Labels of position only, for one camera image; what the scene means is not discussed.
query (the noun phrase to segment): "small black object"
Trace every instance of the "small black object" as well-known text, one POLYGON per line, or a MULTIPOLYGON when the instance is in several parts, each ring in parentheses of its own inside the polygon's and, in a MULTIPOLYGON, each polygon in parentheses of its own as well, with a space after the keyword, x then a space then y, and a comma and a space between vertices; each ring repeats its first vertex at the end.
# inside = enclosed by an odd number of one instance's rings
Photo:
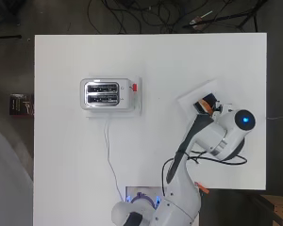
POLYGON ((136 212, 130 213, 124 226, 139 226, 142 222, 142 215, 136 212))

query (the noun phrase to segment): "blue light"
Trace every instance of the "blue light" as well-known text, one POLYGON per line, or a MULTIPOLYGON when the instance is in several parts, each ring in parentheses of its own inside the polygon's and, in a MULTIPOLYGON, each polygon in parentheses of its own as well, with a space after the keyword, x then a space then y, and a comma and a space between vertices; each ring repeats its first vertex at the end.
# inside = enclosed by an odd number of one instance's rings
POLYGON ((131 196, 127 196, 127 197, 125 198, 125 201, 126 201, 126 202, 131 202, 131 196))
POLYGON ((249 119, 246 118, 246 117, 244 117, 244 118, 243 118, 243 122, 249 122, 249 119))

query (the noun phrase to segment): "black cable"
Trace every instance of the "black cable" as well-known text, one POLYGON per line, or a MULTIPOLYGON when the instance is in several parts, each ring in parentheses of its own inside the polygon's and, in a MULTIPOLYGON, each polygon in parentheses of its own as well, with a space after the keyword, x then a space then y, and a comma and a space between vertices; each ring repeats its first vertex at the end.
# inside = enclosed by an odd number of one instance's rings
MULTIPOLYGON (((113 2, 116 4, 116 6, 118 7, 118 9, 121 8, 120 5, 118 4, 117 0, 113 0, 113 2)), ((124 29, 125 34, 127 34, 126 31, 125 31, 125 27, 124 27, 124 25, 123 25, 123 22, 124 22, 124 14, 121 12, 121 15, 122 15, 122 21, 121 21, 121 27, 120 27, 119 34, 123 34, 123 33, 122 33, 122 28, 124 29)))
POLYGON ((194 13, 196 10, 198 10, 198 9, 200 9, 200 8, 202 8, 202 7, 204 7, 207 3, 208 3, 208 0, 206 0, 206 1, 205 1, 201 6, 199 6, 198 8, 195 8, 195 9, 193 9, 193 10, 187 12, 185 15, 179 17, 179 18, 174 22, 174 24, 173 24, 173 26, 172 26, 172 31, 174 31, 175 25, 178 24, 184 17, 186 17, 187 15, 189 15, 189 14, 191 14, 191 13, 194 13))
POLYGON ((164 176, 163 176, 163 172, 164 172, 164 168, 165 166, 168 164, 168 162, 171 162, 173 160, 173 158, 168 159, 162 166, 162 171, 161 171, 161 189, 162 189, 162 195, 165 196, 165 192, 164 192, 164 176))
POLYGON ((139 18, 137 18, 132 12, 130 12, 129 10, 126 10, 126 9, 121 9, 121 8, 109 8, 109 9, 112 10, 112 11, 126 12, 126 13, 130 14, 139 23, 139 33, 140 34, 142 33, 142 23, 139 20, 139 18))
POLYGON ((213 22, 209 23, 208 25, 206 25, 201 31, 205 31, 207 30, 215 21, 216 21, 216 18, 218 17, 218 15, 230 4, 232 3, 233 1, 231 0, 227 0, 227 1, 224 1, 225 4, 224 6, 219 10, 219 12, 217 12, 217 14, 214 16, 214 19, 213 19, 213 22))
POLYGON ((123 29, 123 31, 126 33, 126 30, 125 30, 125 28, 124 28, 124 26, 123 26, 123 22, 121 22, 121 21, 119 20, 119 18, 117 17, 117 15, 113 12, 113 10, 111 10, 110 6, 108 5, 107 0, 101 0, 101 1, 102 1, 103 5, 106 7, 106 9, 108 9, 108 10, 112 13, 112 15, 114 16, 115 20, 120 24, 121 28, 120 28, 119 33, 122 32, 122 29, 123 29))
POLYGON ((140 4, 138 3, 138 2, 134 2, 137 6, 138 6, 138 9, 139 9, 139 12, 141 13, 141 18, 142 18, 142 20, 146 23, 146 24, 148 24, 148 25, 150 25, 150 26, 162 26, 162 25, 166 25, 166 23, 164 23, 163 21, 163 24, 150 24, 145 18, 144 18, 144 12, 147 12, 147 13, 150 13, 150 14, 152 14, 152 15, 155 15, 155 16, 157 16, 157 17, 159 17, 155 12, 153 12, 153 11, 145 11, 145 10, 142 10, 142 8, 141 8, 141 6, 140 6, 140 4))
MULTIPOLYGON (((247 163, 247 159, 240 156, 240 155, 237 155, 238 158, 242 159, 243 161, 242 162, 239 162, 239 163, 230 163, 230 162, 225 162, 225 161, 221 161, 221 160, 217 160, 217 159, 213 159, 213 158, 208 158, 208 157, 202 157, 203 154, 205 154, 206 152, 196 152, 196 151, 191 151, 192 153, 199 153, 198 156, 189 156, 188 157, 188 160, 193 160, 195 161, 197 164, 197 160, 198 159, 203 159, 203 160, 207 160, 207 161, 212 161, 212 162, 216 162, 216 163, 221 163, 221 164, 224 164, 224 165, 228 165, 228 166, 240 166, 240 165, 243 165, 245 163, 247 163)), ((161 170, 161 189, 162 189, 162 195, 165 196, 165 191, 164 191, 164 168, 165 166, 173 161, 174 159, 173 158, 170 158, 168 159, 162 166, 162 170, 161 170)))
POLYGON ((87 6, 87 17, 88 17, 88 21, 89 21, 89 23, 91 24, 91 26, 94 28, 94 30, 96 30, 96 32, 97 32, 98 34, 102 34, 102 33, 95 27, 95 25, 92 23, 92 20, 91 20, 91 18, 90 18, 90 16, 89 16, 89 9, 90 9, 90 7, 91 7, 91 3, 92 3, 92 0, 89 1, 88 6, 87 6))
POLYGON ((203 159, 203 160, 208 160, 208 161, 212 161, 212 162, 216 162, 216 163, 221 163, 221 164, 224 164, 224 165, 228 165, 228 166, 240 166, 240 165, 243 165, 245 163, 247 163, 247 159, 240 156, 240 155, 237 155, 238 158, 242 159, 243 161, 242 162, 239 162, 239 163, 230 163, 230 162, 225 162, 225 161, 221 161, 221 160, 217 160, 217 159, 213 159, 213 158, 208 158, 208 157, 201 157, 201 156, 190 156, 189 157, 189 160, 192 159, 203 159))

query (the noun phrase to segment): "brown object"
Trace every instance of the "brown object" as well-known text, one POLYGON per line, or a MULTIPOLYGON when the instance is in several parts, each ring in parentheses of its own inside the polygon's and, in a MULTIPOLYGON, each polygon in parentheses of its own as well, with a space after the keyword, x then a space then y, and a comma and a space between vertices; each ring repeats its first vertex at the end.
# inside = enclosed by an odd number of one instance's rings
POLYGON ((262 197, 264 197, 266 200, 268 200, 275 206, 275 213, 283 219, 283 197, 269 195, 262 195, 262 197))

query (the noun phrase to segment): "power cord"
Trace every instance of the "power cord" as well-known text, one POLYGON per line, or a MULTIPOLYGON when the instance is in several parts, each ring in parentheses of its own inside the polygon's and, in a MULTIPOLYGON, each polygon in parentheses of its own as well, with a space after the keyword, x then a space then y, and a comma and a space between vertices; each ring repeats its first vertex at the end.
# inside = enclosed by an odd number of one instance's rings
POLYGON ((116 186, 117 192, 119 193, 121 201, 123 201, 124 199, 123 199, 122 193, 120 191, 120 188, 118 186, 116 173, 115 173, 114 168, 112 167, 112 164, 110 162, 109 123, 110 123, 110 117, 108 116, 107 119, 106 119, 106 122, 105 122, 105 126, 104 126, 104 138, 105 138, 106 147, 107 147, 107 161, 108 161, 108 164, 109 164, 111 171, 113 173, 113 176, 114 176, 114 181, 115 181, 115 186, 116 186))

